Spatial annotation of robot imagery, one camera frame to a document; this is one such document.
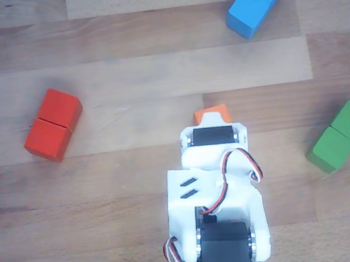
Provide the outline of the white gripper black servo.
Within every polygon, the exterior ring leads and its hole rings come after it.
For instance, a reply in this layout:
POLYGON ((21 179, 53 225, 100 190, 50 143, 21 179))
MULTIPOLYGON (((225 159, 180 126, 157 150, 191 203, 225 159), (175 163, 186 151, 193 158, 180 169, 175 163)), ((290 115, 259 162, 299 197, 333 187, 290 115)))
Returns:
POLYGON ((249 149, 247 128, 226 123, 219 112, 206 112, 200 123, 180 134, 182 168, 212 168, 221 165, 224 153, 235 148, 249 149))

